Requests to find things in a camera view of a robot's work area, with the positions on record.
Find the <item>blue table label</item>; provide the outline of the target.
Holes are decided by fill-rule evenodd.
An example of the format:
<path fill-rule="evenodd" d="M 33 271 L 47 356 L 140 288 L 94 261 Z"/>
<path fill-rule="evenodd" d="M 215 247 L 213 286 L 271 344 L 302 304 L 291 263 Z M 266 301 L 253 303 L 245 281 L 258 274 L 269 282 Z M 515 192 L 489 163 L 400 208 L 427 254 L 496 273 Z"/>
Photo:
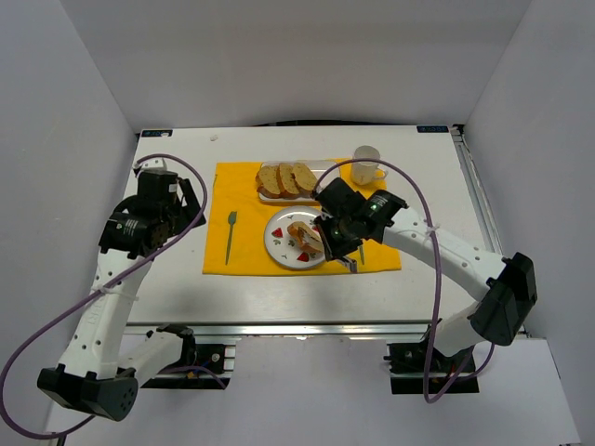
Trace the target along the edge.
<path fill-rule="evenodd" d="M 418 125 L 416 131 L 420 134 L 449 133 L 450 129 L 446 125 Z"/>
<path fill-rule="evenodd" d="M 172 135 L 172 129 L 145 129 L 140 133 L 142 138 L 170 138 Z"/>

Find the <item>left blue table label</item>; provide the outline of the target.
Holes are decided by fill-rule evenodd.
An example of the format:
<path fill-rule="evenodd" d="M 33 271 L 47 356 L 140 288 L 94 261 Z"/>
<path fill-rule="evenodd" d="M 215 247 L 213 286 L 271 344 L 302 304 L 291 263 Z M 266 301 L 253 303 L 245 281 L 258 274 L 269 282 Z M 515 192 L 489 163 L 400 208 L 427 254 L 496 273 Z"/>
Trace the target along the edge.
<path fill-rule="evenodd" d="M 142 138 L 170 138 L 172 135 L 172 129 L 145 129 L 140 133 Z"/>

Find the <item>metal tongs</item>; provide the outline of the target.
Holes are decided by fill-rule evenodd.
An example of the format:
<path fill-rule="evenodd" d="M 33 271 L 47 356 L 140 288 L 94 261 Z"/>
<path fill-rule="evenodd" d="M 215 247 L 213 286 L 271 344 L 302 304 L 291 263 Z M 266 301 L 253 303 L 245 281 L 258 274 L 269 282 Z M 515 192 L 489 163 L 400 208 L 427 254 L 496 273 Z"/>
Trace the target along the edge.
<path fill-rule="evenodd" d="M 343 236 L 346 239 L 346 253 L 347 254 L 345 256 L 343 256 L 342 258 L 340 258 L 338 260 L 333 260 L 333 261 L 336 261 L 342 267 L 346 268 L 349 271 L 349 273 L 356 273 L 358 271 L 357 261 L 354 260 L 353 258 L 351 258 L 350 254 L 357 251 L 358 246 L 361 245 L 362 243 L 356 238 L 349 237 L 345 234 L 343 234 Z M 320 261 L 325 261 L 325 262 L 331 262 L 331 261 L 327 261 L 325 259 L 324 252 L 318 253 L 318 254 L 309 254 L 306 252 L 303 252 L 303 253 L 305 253 L 308 256 L 309 260 L 320 260 Z"/>

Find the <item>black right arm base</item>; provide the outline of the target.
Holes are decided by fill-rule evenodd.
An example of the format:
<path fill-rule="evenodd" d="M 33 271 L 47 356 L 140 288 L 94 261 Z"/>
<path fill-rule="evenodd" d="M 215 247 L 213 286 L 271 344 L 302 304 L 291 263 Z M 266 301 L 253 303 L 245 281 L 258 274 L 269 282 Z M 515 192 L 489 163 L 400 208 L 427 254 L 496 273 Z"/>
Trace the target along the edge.
<path fill-rule="evenodd" d="M 383 358 L 390 372 L 390 390 L 392 395 L 423 395 L 424 365 L 427 342 L 388 344 L 388 354 Z M 464 362 L 466 350 L 453 357 L 445 357 L 436 349 L 432 352 L 428 392 L 431 397 L 446 386 Z M 446 389 L 446 394 L 478 394 L 478 379 L 472 374 L 476 371 L 474 359 L 469 359 L 453 384 Z"/>

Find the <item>white ceramic mug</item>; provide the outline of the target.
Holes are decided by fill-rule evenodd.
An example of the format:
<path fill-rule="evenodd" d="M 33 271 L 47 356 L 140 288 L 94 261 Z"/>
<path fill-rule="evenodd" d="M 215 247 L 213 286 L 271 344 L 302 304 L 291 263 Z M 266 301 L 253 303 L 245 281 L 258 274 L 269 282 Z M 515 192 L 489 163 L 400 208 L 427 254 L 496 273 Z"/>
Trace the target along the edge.
<path fill-rule="evenodd" d="M 358 147 L 352 155 L 350 179 L 359 186 L 385 179 L 388 172 L 380 168 L 380 159 L 376 148 L 369 145 Z"/>

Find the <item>teal plastic fork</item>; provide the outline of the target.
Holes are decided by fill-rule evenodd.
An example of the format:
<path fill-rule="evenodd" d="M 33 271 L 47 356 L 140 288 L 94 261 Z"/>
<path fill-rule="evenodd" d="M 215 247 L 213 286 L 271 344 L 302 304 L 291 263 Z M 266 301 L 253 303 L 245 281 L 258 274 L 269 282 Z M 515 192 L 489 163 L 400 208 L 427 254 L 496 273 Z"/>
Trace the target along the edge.
<path fill-rule="evenodd" d="M 236 223 L 236 220 L 237 220 L 237 212 L 231 211 L 228 215 L 229 231 L 228 231 L 228 238 L 227 238 L 227 244 L 226 244 L 225 265 L 229 264 L 229 260 L 230 260 L 230 256 L 231 256 L 232 237 L 233 237 L 233 230 L 234 230 L 234 225 Z"/>

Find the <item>yellow cloth placemat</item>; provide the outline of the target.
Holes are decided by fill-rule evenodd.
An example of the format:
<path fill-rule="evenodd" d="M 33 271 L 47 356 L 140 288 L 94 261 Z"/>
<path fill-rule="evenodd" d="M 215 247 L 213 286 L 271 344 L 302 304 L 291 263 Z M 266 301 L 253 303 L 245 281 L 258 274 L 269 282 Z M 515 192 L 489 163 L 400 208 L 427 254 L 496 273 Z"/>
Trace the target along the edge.
<path fill-rule="evenodd" d="M 306 270 L 278 265 L 267 253 L 263 233 L 269 219 L 283 207 L 262 202 L 256 191 L 260 163 L 219 163 L 215 171 L 213 198 L 208 221 L 204 274 L 232 276 L 303 276 L 346 274 L 336 261 Z M 231 256 L 225 265 L 228 215 L 237 212 Z"/>

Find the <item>white rectangular bread tray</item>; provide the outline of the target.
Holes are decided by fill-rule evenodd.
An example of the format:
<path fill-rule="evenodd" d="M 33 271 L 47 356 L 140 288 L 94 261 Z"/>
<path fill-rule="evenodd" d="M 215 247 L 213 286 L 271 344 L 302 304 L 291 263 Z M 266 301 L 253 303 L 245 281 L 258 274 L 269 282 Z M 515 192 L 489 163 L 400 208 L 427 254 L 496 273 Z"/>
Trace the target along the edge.
<path fill-rule="evenodd" d="M 265 162 L 260 165 L 272 165 L 278 166 L 280 163 L 287 163 L 293 165 L 294 163 L 304 163 L 307 165 L 312 173 L 318 178 L 317 184 L 317 191 L 321 191 L 323 188 L 328 186 L 334 179 L 341 177 L 340 168 L 335 168 L 337 165 L 336 160 L 297 160 L 297 161 L 271 161 Z M 262 202 L 271 202 L 271 203 L 311 203 L 312 197 L 311 194 L 305 194 L 300 192 L 300 195 L 296 199 L 286 199 L 286 198 L 277 198 L 271 199 L 263 196 L 257 191 L 258 197 Z"/>

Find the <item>right blue table label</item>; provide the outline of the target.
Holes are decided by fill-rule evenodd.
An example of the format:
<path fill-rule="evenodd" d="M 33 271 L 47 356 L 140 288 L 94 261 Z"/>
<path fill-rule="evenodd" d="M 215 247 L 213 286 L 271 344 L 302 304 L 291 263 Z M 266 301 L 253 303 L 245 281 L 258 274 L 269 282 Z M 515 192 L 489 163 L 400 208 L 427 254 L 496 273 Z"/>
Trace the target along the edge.
<path fill-rule="evenodd" d="M 449 133 L 450 129 L 446 125 L 418 125 L 416 131 L 420 134 Z"/>

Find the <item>teal plastic knife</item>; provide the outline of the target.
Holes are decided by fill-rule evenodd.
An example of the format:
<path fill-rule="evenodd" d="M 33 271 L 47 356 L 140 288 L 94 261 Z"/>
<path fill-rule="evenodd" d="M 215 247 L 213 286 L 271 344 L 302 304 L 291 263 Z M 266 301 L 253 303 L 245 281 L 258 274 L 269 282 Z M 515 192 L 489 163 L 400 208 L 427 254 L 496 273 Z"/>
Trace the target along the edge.
<path fill-rule="evenodd" d="M 364 246 L 361 244 L 358 246 L 358 253 L 360 258 L 360 264 L 365 265 Z"/>

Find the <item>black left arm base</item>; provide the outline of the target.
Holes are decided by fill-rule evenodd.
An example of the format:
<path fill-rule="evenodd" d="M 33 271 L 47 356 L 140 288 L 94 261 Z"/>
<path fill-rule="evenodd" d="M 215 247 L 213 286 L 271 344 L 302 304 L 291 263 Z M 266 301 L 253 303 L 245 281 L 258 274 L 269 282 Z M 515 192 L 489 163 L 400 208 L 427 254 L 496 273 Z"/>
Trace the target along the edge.
<path fill-rule="evenodd" d="M 234 369 L 235 345 L 198 344 L 193 368 L 173 374 L 159 374 L 143 385 L 147 389 L 223 390 Z"/>

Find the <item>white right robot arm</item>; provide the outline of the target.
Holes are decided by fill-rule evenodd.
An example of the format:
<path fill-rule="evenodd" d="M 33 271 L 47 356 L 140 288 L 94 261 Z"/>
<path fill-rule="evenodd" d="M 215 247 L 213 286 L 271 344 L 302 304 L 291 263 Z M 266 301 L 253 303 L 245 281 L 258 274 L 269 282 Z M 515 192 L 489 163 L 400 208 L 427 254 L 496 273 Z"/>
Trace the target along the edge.
<path fill-rule="evenodd" d="M 432 345 L 445 357 L 483 341 L 510 345 L 536 304 L 534 263 L 522 253 L 504 257 L 431 227 L 386 190 L 365 198 L 336 178 L 312 197 L 324 212 L 315 226 L 326 260 L 346 261 L 363 242 L 374 241 L 415 257 L 473 298 L 473 304 L 437 324 Z"/>

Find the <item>bread slice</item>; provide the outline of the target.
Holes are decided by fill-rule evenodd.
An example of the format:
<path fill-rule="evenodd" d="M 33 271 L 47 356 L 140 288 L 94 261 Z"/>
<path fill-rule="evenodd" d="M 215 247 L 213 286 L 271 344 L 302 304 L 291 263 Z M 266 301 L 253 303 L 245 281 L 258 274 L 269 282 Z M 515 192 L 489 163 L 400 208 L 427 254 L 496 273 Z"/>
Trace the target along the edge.
<path fill-rule="evenodd" d="M 296 199 L 300 195 L 300 189 L 293 175 L 293 165 L 287 163 L 278 164 L 276 176 L 282 198 Z"/>
<path fill-rule="evenodd" d="M 281 197 L 282 190 L 277 179 L 277 167 L 263 165 L 256 175 L 257 191 L 263 196 L 271 199 Z"/>
<path fill-rule="evenodd" d="M 318 178 L 304 163 L 293 164 L 292 176 L 297 184 L 297 188 L 305 194 L 311 194 L 318 181 Z"/>
<path fill-rule="evenodd" d="M 318 254 L 324 251 L 320 235 L 306 223 L 295 221 L 287 227 L 287 232 L 301 251 L 309 254 Z"/>

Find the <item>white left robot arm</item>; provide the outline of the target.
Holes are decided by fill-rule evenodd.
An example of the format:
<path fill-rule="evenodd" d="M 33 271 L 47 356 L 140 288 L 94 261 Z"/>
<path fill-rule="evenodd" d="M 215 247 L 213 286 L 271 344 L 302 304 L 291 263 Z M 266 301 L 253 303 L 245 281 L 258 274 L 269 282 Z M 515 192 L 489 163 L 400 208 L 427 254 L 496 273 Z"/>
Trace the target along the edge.
<path fill-rule="evenodd" d="M 151 256 L 187 228 L 205 223 L 187 178 L 162 169 L 139 173 L 136 194 L 114 208 L 99 239 L 93 288 L 73 338 L 54 368 L 43 369 L 37 386 L 60 406 L 121 421 L 139 389 L 169 367 L 195 364 L 191 328 L 165 324 L 148 341 L 121 355 L 126 324 Z"/>

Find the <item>watermelon pattern round plate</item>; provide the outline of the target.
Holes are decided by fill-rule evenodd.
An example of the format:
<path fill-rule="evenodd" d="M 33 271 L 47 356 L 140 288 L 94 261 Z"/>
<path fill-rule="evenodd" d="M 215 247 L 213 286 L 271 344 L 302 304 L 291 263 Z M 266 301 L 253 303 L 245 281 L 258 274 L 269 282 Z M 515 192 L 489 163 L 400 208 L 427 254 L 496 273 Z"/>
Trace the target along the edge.
<path fill-rule="evenodd" d="M 289 236 L 287 227 L 295 221 L 302 221 L 317 231 L 314 219 L 322 214 L 319 209 L 304 205 L 285 207 L 275 213 L 269 219 L 263 233 L 264 245 L 269 256 L 287 269 L 313 269 L 321 266 L 325 261 L 309 260 Z"/>

